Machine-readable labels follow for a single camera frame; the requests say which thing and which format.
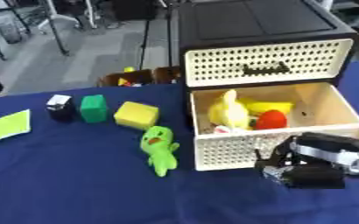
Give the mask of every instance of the green plush toy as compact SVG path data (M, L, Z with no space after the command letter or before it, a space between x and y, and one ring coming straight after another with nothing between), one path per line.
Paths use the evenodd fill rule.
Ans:
M177 168L177 159L172 154L180 147L179 143L172 142L173 133L170 129L153 126L145 132L140 147L150 157L148 165L155 167L158 176L164 177L167 170Z

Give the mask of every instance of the white drawer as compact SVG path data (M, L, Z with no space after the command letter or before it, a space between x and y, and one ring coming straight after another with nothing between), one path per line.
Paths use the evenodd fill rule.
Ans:
M258 101L294 102L285 129L250 130L244 134L214 134L208 108L227 89L191 92L195 164L198 171L253 167L254 150L268 158L291 135L320 132L359 138L359 115L329 83L236 88L238 97Z

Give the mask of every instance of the red ball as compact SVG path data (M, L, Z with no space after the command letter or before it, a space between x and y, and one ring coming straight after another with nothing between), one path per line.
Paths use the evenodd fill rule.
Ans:
M282 129L287 126L287 118L282 112L273 109L264 112L256 122L255 130Z

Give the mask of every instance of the yellow-green card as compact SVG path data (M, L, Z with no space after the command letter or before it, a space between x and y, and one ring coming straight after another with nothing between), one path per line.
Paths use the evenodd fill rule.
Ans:
M27 109L0 117L0 140L30 132L30 116L31 112Z

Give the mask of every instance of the blue tablecloth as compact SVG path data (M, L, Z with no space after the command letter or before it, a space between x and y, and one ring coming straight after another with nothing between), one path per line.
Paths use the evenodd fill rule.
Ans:
M341 90L359 111L358 87L354 63ZM45 111L50 93L0 98L0 116L32 110L32 133L0 142L0 224L359 223L359 179L344 190L297 190L253 170L194 171L180 86L61 93L76 103L103 94L112 109L124 101L159 106L159 124L181 143L180 167L156 177L138 147L142 133L112 121L54 122Z

